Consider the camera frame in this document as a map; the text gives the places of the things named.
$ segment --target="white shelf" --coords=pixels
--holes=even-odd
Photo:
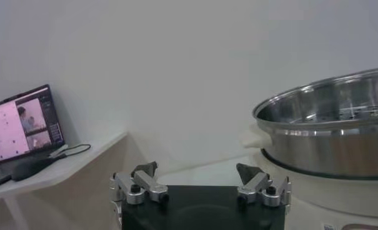
[[[19,193],[27,193],[29,191],[46,188],[65,181],[114,144],[122,140],[126,134],[127,132],[122,132],[102,140],[89,142],[92,147],[87,152],[59,160],[38,174],[23,181],[8,181],[0,185],[0,199],[15,196]]]

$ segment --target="person on screen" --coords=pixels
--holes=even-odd
[[[22,123],[22,127],[24,128],[24,132],[28,133],[33,129],[33,125],[31,125],[29,119],[26,117],[26,109],[22,106],[18,107],[18,114]]]

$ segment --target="laptop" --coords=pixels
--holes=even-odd
[[[18,164],[64,147],[49,85],[0,102],[0,184]]]

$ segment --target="white wall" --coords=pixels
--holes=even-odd
[[[49,82],[72,141],[127,128],[163,169],[241,152],[275,93],[376,67],[378,1],[0,1],[0,99]]]

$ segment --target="pot handle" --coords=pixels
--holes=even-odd
[[[258,125],[251,124],[249,129],[243,133],[241,144],[247,148],[264,148],[272,145],[271,136],[260,129]]]

